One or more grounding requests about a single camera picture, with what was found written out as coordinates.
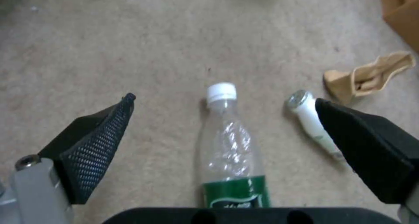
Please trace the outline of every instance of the black mesh grip pad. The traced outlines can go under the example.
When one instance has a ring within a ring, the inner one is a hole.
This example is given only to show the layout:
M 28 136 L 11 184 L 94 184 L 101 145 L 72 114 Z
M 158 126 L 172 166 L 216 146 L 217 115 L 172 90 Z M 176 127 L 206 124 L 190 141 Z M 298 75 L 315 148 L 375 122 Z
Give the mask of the black mesh grip pad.
M 135 95 L 77 118 L 39 155 L 54 160 L 70 203 L 84 204 L 108 169 L 134 109 Z
M 384 203 L 403 203 L 416 184 L 419 141 L 388 119 L 316 100 L 319 119 L 365 185 Z

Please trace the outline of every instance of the green bottle label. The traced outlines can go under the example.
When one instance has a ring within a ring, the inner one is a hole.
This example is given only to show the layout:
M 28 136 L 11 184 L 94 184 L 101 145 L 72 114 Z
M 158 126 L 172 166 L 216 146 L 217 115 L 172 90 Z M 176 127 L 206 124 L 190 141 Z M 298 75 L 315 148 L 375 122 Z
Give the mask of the green bottle label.
M 204 184 L 205 206 L 209 208 L 268 208 L 265 176 Z

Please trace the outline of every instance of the beige cloth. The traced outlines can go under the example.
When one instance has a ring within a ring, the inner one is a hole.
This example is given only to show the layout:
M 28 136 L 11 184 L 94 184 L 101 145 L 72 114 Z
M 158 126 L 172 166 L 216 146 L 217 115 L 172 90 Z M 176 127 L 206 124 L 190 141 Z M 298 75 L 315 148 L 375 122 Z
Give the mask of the beige cloth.
M 347 104 L 354 97 L 382 90 L 393 75 L 412 68 L 415 64 L 412 54 L 397 51 L 378 57 L 375 62 L 359 66 L 351 72 L 326 71 L 323 79 L 329 92 L 340 102 Z

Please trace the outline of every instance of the white tube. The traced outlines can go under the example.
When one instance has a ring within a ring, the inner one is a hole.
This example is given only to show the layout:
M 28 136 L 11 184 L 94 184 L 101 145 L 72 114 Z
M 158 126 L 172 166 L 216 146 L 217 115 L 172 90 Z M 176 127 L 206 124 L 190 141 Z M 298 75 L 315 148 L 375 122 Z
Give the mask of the white tube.
M 295 113 L 304 131 L 313 138 L 323 149 L 325 149 L 334 159 L 345 161 L 342 152 L 333 142 L 333 139 L 324 130 L 316 111 L 316 99 L 305 90 L 299 90 L 287 101 L 289 109 Z

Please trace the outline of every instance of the plastic water bottle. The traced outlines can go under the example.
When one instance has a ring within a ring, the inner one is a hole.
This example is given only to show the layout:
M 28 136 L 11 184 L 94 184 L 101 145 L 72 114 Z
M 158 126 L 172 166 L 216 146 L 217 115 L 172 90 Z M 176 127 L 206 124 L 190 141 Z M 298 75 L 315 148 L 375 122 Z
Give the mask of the plastic water bottle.
M 324 130 L 316 111 L 316 99 L 306 90 L 298 90 L 287 100 L 288 108 L 297 114 L 305 132 L 325 149 L 334 159 L 345 162 L 345 158 L 333 139 Z
M 236 100 L 231 83 L 208 88 L 210 113 L 200 148 L 205 206 L 269 207 L 261 153 L 239 120 Z

